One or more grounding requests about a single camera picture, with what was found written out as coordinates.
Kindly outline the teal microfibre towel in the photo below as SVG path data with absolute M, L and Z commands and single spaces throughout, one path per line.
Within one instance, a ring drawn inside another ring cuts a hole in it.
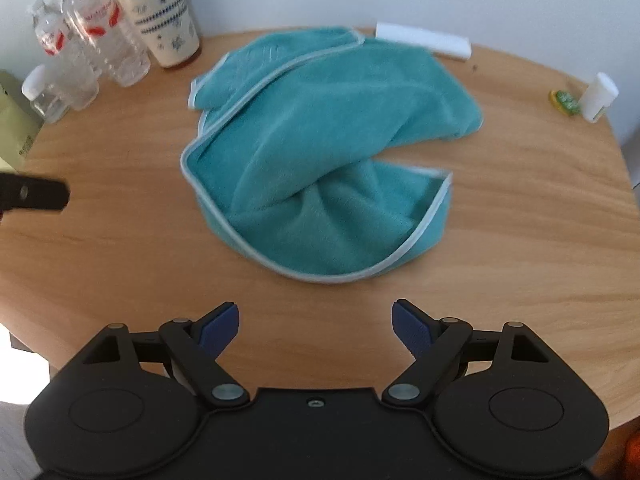
M 294 280 L 382 274 L 436 246 L 447 169 L 389 148 L 477 132 L 477 102 L 431 53 L 347 27 L 285 30 L 192 81 L 195 139 L 180 166 L 223 242 Z

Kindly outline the green cardboard box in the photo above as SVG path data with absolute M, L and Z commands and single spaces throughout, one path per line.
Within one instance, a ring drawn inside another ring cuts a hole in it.
M 22 168 L 42 127 L 42 119 L 22 95 L 22 83 L 1 71 L 0 165 L 2 172 Z

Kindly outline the small clear jar white cap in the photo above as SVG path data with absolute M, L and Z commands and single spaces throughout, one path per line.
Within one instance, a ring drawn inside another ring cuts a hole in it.
M 26 76 L 22 83 L 22 93 L 47 124 L 58 122 L 70 109 L 54 92 L 47 67 L 43 64 L 36 66 Z

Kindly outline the clear water bottle red label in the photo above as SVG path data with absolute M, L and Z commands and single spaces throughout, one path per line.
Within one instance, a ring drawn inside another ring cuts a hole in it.
M 62 10 L 112 81 L 126 88 L 146 76 L 150 59 L 117 0 L 63 0 Z

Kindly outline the white patterned cup red lid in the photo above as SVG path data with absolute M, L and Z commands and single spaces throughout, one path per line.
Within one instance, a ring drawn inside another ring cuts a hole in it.
M 159 66 L 173 70 L 201 51 L 188 0 L 117 0 Z

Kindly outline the green yellow round lid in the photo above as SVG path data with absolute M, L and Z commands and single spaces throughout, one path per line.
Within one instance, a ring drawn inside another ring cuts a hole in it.
M 568 117 L 573 117 L 580 113 L 578 99 L 566 90 L 551 90 L 549 92 L 549 101 L 556 110 Z

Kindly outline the white folded paper napkin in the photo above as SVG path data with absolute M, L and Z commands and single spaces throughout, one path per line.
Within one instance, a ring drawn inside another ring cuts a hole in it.
M 469 61 L 472 56 L 472 46 L 468 38 L 420 27 L 378 22 L 375 26 L 375 37 L 425 48 L 432 53 L 460 61 Z

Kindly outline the white cylindrical container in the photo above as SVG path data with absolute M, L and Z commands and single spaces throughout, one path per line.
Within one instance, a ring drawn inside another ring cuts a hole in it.
M 594 124 L 619 95 L 613 79 L 606 73 L 597 73 L 578 101 L 582 118 Z

